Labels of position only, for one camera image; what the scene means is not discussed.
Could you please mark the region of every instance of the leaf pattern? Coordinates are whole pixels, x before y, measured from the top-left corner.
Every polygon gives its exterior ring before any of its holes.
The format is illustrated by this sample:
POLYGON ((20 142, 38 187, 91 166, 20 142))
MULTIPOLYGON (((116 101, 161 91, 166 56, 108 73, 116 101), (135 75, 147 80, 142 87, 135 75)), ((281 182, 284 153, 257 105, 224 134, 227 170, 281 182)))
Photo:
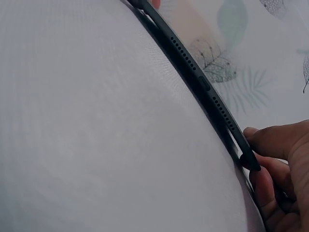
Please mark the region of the leaf pattern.
POLYGON ((304 78, 305 78, 305 87, 304 87, 303 93, 305 93, 305 89, 309 82, 309 55, 305 56, 303 69, 304 69, 304 78))
POLYGON ((225 48, 232 52, 244 38, 248 12, 243 0, 225 0, 217 13, 217 24, 225 39, 225 48))
POLYGON ((260 0, 266 10, 278 19, 282 19, 287 13, 283 0, 260 0))
POLYGON ((236 78, 237 70, 217 43, 210 44, 205 37, 195 39, 189 52, 211 83, 230 81, 236 78))
POLYGON ((242 69, 237 78, 225 83, 214 84, 227 107, 238 114, 247 108, 267 107, 270 101, 264 88, 272 81, 265 79, 266 70, 253 72, 250 67, 242 69))

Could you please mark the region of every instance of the dark leaf outline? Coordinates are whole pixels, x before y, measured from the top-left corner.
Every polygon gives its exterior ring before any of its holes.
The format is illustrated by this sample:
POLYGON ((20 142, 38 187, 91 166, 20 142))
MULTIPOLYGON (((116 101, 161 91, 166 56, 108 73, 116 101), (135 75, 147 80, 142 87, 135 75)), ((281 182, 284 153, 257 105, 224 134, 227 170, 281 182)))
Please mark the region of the dark leaf outline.
POLYGON ((195 39, 188 48, 211 83, 227 82, 236 78, 236 68, 216 42, 210 44, 206 38, 201 36, 195 39))
POLYGON ((260 0, 265 9, 278 19, 282 19, 287 12, 283 0, 260 0))
POLYGON ((304 87, 304 90, 303 90, 303 93, 305 93, 305 89, 308 85, 308 82, 309 82, 309 55, 306 55, 305 58, 304 58, 304 78, 305 78, 305 87, 304 87))

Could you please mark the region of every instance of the fingernail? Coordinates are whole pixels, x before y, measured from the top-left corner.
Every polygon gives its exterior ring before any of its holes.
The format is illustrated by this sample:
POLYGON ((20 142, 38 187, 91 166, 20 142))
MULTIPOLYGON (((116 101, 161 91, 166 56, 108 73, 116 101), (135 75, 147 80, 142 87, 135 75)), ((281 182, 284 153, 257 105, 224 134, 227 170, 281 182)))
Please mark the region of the fingernail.
POLYGON ((258 131, 257 128, 253 128, 253 127, 247 127, 244 131, 243 134, 246 138, 254 135, 256 132, 258 131))

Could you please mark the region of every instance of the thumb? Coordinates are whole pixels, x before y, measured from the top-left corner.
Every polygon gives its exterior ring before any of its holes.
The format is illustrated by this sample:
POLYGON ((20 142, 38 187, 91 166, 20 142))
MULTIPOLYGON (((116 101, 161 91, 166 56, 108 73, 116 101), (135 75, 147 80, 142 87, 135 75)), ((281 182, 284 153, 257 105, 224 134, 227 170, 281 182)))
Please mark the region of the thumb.
POLYGON ((256 153, 282 160, 289 160, 298 143, 308 134, 309 121, 262 130, 254 128, 244 130, 245 137, 256 153))

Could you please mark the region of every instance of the hand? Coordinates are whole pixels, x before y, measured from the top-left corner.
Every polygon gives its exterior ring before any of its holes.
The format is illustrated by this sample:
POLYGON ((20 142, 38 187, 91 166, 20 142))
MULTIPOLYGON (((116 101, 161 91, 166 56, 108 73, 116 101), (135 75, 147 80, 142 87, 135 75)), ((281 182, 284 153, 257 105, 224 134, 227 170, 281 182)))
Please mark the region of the hand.
POLYGON ((150 2, 153 4, 155 8, 159 9, 161 0, 150 0, 150 2))
MULTIPOLYGON (((270 232, 309 232, 309 121, 244 131, 262 166, 250 172, 270 232), (278 160, 287 160, 288 165, 278 160)), ((246 167, 244 157, 240 158, 246 167)))

